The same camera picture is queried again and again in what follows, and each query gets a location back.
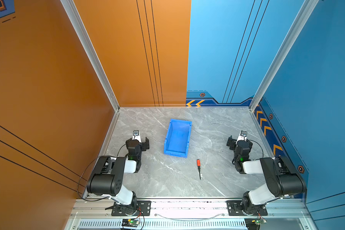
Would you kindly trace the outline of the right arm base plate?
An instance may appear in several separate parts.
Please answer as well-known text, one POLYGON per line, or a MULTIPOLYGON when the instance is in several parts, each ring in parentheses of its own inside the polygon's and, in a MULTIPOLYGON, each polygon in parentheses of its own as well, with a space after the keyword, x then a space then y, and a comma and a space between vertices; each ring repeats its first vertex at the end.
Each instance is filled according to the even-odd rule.
POLYGON ((229 216, 267 216, 268 212, 265 205, 244 204, 239 200, 226 201, 229 216))

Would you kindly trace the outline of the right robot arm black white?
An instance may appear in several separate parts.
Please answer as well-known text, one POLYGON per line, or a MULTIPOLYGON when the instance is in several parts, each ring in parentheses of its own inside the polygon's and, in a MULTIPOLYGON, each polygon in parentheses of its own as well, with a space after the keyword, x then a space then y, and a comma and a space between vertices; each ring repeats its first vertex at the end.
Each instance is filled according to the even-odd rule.
POLYGON ((265 184, 247 191, 240 201, 227 201, 230 216, 266 215, 266 204, 281 197, 305 193, 306 183, 291 160, 287 157, 262 157, 250 160, 253 142, 246 132, 237 139, 228 138, 227 146, 234 152, 232 164, 240 174, 262 174, 265 184))

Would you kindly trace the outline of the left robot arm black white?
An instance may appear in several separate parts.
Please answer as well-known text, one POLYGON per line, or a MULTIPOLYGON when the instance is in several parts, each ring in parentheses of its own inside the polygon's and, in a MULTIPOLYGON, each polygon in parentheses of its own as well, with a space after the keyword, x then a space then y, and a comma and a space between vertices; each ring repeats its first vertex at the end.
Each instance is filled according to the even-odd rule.
POLYGON ((139 137, 126 141, 128 153, 124 157, 101 156, 98 158, 87 182, 87 192, 114 200, 111 209, 132 216, 138 212, 136 193, 123 185, 126 173, 138 173, 142 153, 150 148, 149 139, 141 142, 139 137))

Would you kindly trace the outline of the red black screwdriver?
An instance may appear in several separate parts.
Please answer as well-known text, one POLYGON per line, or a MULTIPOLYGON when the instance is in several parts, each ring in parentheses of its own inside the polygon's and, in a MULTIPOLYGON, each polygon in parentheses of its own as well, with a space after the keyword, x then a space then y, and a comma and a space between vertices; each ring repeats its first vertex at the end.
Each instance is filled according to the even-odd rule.
POLYGON ((197 159, 196 163, 197 163, 197 169, 198 169, 198 173, 199 173, 199 179, 201 180, 201 163, 200 163, 200 159, 197 159))

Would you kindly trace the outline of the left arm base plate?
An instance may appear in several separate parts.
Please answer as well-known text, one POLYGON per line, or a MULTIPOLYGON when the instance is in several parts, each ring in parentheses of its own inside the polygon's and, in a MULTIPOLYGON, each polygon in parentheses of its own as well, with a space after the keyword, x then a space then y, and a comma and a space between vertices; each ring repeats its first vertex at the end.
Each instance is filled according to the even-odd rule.
POLYGON ((147 217, 150 215, 151 211, 151 201, 150 200, 137 200, 132 202, 131 205, 114 205, 112 208, 111 215, 114 217, 121 217, 121 216, 132 216, 136 217, 140 213, 147 217))

